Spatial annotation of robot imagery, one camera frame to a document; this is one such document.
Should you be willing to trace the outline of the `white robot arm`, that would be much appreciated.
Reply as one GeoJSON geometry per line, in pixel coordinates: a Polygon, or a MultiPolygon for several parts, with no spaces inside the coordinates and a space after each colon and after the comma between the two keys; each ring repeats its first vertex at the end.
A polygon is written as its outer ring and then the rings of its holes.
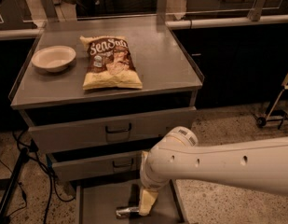
{"type": "Polygon", "coordinates": [[[186,127],[142,153],[139,214],[147,216],[173,179],[195,179],[288,196],[288,137],[201,147],[186,127]]]}

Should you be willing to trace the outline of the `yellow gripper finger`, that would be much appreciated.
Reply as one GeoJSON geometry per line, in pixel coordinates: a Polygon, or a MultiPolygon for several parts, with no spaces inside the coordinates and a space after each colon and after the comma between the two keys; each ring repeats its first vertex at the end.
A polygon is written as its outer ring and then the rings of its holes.
{"type": "Polygon", "coordinates": [[[139,201],[139,215],[140,216],[147,216],[154,203],[156,202],[156,199],[158,197],[158,192],[156,190],[151,189],[140,189],[140,201],[139,201]]]}

